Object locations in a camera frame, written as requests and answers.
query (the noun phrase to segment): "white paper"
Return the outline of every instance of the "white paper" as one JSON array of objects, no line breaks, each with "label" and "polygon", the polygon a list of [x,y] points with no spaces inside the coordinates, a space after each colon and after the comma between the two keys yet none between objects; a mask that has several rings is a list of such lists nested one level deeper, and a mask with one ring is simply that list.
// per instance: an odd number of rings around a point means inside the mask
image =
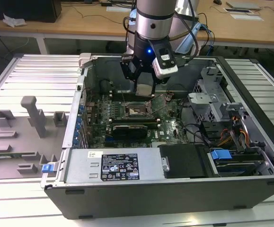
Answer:
[{"label": "white paper", "polygon": [[122,8],[122,7],[116,7],[116,6],[108,6],[106,8],[107,11],[112,11],[112,12],[130,12],[130,8]]},{"label": "white paper", "polygon": [[248,15],[236,15],[236,14],[231,14],[231,16],[237,20],[259,20],[259,21],[264,21],[261,17],[259,16],[248,16]]},{"label": "white paper", "polygon": [[4,23],[6,23],[8,26],[15,27],[15,26],[24,26],[24,25],[27,25],[25,23],[24,19],[14,19],[14,18],[6,16],[5,14],[3,14],[3,16],[4,16],[4,19],[2,21]]}]

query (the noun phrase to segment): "wooden table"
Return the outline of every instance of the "wooden table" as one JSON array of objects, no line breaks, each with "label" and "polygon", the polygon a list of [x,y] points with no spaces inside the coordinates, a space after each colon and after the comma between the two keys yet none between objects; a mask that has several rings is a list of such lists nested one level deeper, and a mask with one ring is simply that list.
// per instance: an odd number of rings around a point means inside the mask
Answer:
[{"label": "wooden table", "polygon": [[[230,8],[226,4],[226,0],[222,0],[222,5],[216,5],[212,0],[200,0],[197,12],[207,15],[208,27],[215,33],[216,46],[236,46],[236,47],[253,47],[253,48],[274,48],[274,1],[267,0],[238,0],[239,2],[253,2],[262,8],[255,12],[264,21],[254,20],[237,20],[234,19],[232,13],[225,12],[223,8]],[[199,15],[200,22],[205,24],[204,15]],[[200,31],[198,34],[199,44],[203,45],[207,39],[207,34]]]},{"label": "wooden table", "polygon": [[[239,0],[253,2],[260,7],[274,8],[274,1],[266,0]],[[87,39],[87,40],[109,40],[124,41],[125,30],[122,26],[123,17],[128,12],[107,12],[106,7],[95,6],[77,6],[62,3],[62,13],[55,23],[42,23],[27,21],[27,26],[9,27],[0,21],[1,36],[21,36],[33,37],[37,39],[41,54],[48,54],[49,51],[45,45],[46,38],[61,39]],[[230,13],[220,13],[223,8],[229,8],[226,0],[223,0],[221,6],[215,5],[212,0],[200,0],[197,12],[204,12],[208,18],[209,29],[215,35],[215,45],[254,47],[254,48],[273,48],[274,49],[274,11],[270,8],[263,8],[259,11],[260,17],[264,21],[236,20]],[[82,15],[102,15],[104,17]],[[205,24],[205,18],[200,15],[200,22]],[[204,45],[207,34],[200,31],[198,34],[199,45]]]},{"label": "wooden table", "polygon": [[[106,7],[76,6],[62,3],[62,12],[55,23],[27,21],[26,26],[12,28],[0,20],[1,36],[32,37],[37,40],[41,54],[49,54],[46,38],[124,41],[126,31],[122,20],[128,12],[106,11]],[[96,15],[82,18],[82,15]]]}]

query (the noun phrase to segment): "black box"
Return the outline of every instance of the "black box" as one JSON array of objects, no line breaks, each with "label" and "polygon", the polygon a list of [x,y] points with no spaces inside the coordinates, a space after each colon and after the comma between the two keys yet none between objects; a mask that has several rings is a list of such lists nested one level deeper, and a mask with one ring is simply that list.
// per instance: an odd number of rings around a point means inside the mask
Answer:
[{"label": "black box", "polygon": [[0,0],[0,20],[4,13],[15,19],[53,23],[61,10],[60,0]]}]

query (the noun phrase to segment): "table leg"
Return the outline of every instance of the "table leg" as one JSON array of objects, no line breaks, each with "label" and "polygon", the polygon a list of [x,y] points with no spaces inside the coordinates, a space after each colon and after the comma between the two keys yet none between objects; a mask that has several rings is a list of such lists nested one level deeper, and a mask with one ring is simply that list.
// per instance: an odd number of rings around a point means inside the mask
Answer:
[{"label": "table leg", "polygon": [[45,44],[44,38],[36,38],[38,46],[39,46],[39,50],[41,54],[50,54],[49,50]]},{"label": "table leg", "polygon": [[76,49],[77,49],[77,54],[81,54],[81,41],[80,39],[76,39]]}]

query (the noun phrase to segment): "warning label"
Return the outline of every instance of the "warning label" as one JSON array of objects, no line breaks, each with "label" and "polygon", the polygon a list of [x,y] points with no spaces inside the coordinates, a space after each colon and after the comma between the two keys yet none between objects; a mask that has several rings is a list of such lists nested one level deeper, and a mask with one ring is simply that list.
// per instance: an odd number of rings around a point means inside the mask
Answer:
[{"label": "warning label", "polygon": [[139,180],[137,154],[102,155],[102,181]]}]

